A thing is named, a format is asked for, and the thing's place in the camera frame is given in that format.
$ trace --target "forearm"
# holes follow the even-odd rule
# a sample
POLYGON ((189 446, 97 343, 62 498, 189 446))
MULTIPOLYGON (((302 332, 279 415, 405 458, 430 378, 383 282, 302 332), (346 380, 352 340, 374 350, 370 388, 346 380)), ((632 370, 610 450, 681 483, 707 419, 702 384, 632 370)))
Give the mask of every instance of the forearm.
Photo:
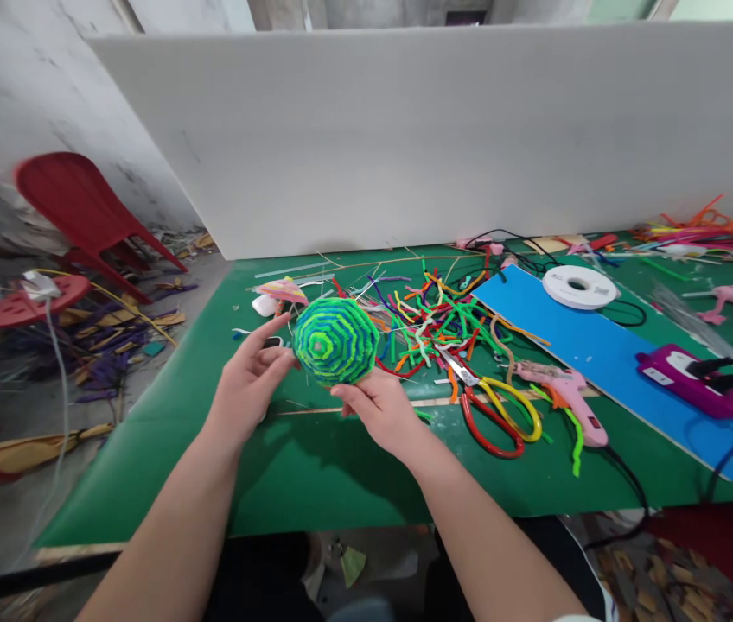
POLYGON ((78 620, 200 619, 226 534, 240 448, 204 429, 78 620))
POLYGON ((583 605, 531 540, 432 433, 404 458, 421 486, 470 610, 551 622, 583 605))

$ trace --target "chair leg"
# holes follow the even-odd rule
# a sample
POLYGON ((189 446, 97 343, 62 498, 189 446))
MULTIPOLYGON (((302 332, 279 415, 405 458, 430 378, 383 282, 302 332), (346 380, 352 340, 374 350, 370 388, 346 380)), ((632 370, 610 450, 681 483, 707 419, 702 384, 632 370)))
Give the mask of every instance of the chair leg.
POLYGON ((128 282, 127 279, 121 276, 103 259, 87 254, 86 260, 90 262, 91 266, 98 270, 104 278, 110 282, 118 283, 124 291, 136 298, 142 304, 151 304, 153 302, 141 289, 128 282))
POLYGON ((134 270, 147 272, 150 266, 127 244, 127 240, 122 240, 110 249, 116 257, 127 263, 134 270))
POLYGON ((150 248, 162 255, 165 259, 167 259, 177 268, 182 270, 182 272, 188 272, 188 268, 186 268, 182 264, 182 262, 176 258, 176 255, 169 251, 168 247, 165 246, 162 242, 154 238, 147 229, 145 229, 144 227, 140 227, 134 235, 138 235, 150 248))
POLYGON ((70 274, 81 274, 81 270, 77 269, 73 262, 80 263, 79 257, 83 257, 84 253, 80 249, 72 248, 64 255, 56 255, 53 257, 62 272, 70 274))

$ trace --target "pink paper fan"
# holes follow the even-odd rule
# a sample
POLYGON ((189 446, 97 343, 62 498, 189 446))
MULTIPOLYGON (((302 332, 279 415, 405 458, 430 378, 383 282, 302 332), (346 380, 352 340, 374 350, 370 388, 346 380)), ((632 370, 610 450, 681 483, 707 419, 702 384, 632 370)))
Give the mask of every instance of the pink paper fan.
POLYGON ((309 304, 309 298, 295 285, 288 276, 284 279, 263 283, 254 289, 258 294, 266 294, 275 300, 294 302, 296 304, 309 304))

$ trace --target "yellow scissors handle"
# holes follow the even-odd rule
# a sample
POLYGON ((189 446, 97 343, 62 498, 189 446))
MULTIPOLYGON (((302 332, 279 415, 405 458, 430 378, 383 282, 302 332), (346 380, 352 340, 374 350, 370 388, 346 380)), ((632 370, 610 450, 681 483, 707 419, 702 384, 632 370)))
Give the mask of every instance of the yellow scissors handle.
POLYGON ((490 399, 491 404, 493 404, 494 407, 499 411, 499 414, 502 415, 502 418, 508 422, 508 425, 516 430, 519 436, 521 436, 526 442, 535 442, 539 440, 539 437, 542 436, 542 422, 539 420, 539 413, 533 407, 533 404, 531 404, 531 400, 529 400, 519 391, 514 389, 510 384, 505 384, 494 378, 479 378, 479 386, 484 389, 485 393, 488 394, 488 398, 490 399), (502 402, 499 401, 499 398, 494 393, 494 390, 490 388, 491 384, 498 389, 507 391, 525 405, 528 414, 533 420, 533 432, 527 435, 525 432, 522 431, 522 428, 520 428, 516 424, 513 418, 505 410, 505 407, 502 406, 502 402))

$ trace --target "white foam board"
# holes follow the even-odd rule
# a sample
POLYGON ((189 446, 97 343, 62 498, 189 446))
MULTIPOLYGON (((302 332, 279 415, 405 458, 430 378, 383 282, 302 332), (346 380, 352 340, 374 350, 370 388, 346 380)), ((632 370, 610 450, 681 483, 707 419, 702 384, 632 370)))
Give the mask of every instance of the white foam board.
POLYGON ((733 23, 89 42, 229 259, 733 215, 733 23))

